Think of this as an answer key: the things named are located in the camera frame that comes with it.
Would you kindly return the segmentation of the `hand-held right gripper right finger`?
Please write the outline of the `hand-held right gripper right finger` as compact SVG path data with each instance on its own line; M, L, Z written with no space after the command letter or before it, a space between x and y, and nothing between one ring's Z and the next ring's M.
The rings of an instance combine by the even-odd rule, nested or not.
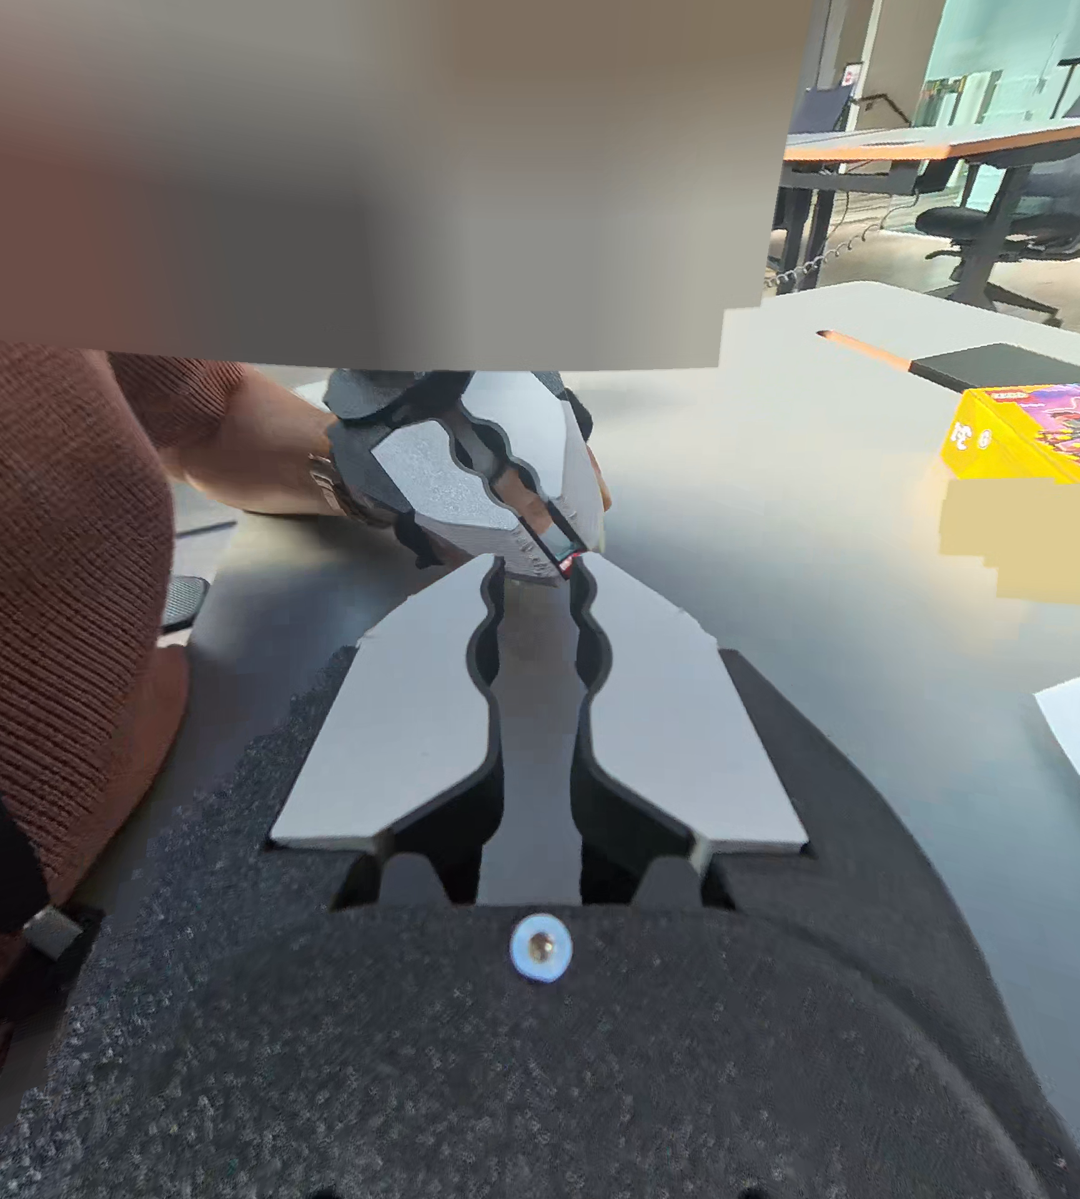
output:
M804 825L717 641L593 552L569 597L586 688L571 769L582 844L613 864L799 855Z

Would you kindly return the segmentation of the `long wood edged desk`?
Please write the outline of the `long wood edged desk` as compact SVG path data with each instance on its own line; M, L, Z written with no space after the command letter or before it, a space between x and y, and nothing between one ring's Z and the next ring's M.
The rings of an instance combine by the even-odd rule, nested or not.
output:
M990 276L1035 164L1080 153L1080 117L1027 127L938 127L822 132L786 137L781 189L785 243L767 288L776 296L812 288L827 262L837 194L928 196L945 189L958 163L1004 173L990 214L974 234L961 277L938 290L958 304L995 309Z

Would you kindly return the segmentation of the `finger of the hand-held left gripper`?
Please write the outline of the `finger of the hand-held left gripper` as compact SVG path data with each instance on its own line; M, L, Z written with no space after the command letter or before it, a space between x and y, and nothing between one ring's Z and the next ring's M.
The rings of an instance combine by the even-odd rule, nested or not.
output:
M571 527L504 448L493 427L430 417L381 439L378 466L432 542L501 556L517 581L558 587Z
M490 493L519 519L533 556L605 547L606 514L588 461L593 419L558 372L474 372L463 413L493 453Z

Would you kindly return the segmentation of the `colourful cardboard lego box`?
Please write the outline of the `colourful cardboard lego box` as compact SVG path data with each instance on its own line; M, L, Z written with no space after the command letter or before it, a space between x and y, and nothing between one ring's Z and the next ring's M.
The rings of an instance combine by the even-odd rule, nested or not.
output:
M941 461L955 479L1080 484L1080 384L965 390Z

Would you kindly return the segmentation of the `black mesh office chair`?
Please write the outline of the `black mesh office chair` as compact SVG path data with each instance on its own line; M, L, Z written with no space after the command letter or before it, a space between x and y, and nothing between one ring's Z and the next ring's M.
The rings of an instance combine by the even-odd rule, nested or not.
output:
M209 581L197 574L172 574L159 618L159 636L175 636L197 623L209 594Z

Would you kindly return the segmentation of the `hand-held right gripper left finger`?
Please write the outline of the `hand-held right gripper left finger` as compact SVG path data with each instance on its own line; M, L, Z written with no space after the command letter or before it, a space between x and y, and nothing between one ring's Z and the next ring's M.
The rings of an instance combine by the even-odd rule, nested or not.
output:
M273 827L282 849L463 862L503 817L503 560L483 555L358 641Z

